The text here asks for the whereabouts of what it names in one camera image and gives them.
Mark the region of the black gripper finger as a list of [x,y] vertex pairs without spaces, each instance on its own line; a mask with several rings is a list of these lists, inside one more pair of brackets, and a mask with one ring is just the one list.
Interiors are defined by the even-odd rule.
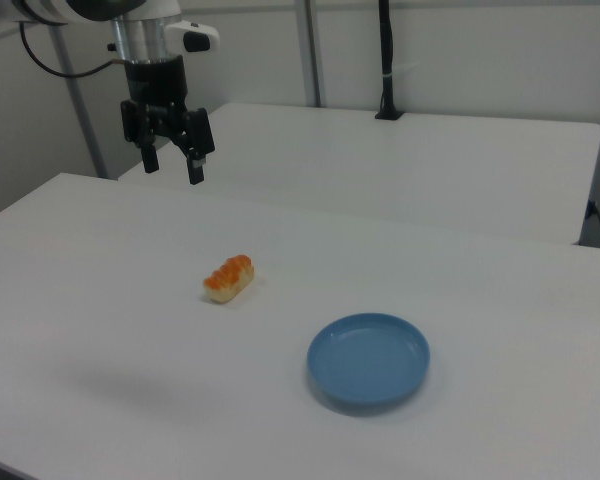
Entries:
[[187,110],[185,105],[171,104],[168,113],[169,138],[185,156],[189,183],[202,183],[206,157],[215,151],[208,112],[204,108]]
[[158,171],[159,162],[154,146],[155,135],[146,106],[132,100],[125,100],[120,104],[120,111],[124,138],[140,150],[144,171],[147,174]]

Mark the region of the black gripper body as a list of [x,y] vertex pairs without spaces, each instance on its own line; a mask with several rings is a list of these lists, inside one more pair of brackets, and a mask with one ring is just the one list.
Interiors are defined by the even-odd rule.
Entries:
[[128,100],[124,101],[124,135],[171,138],[184,130],[187,83],[181,55],[154,63],[124,64]]

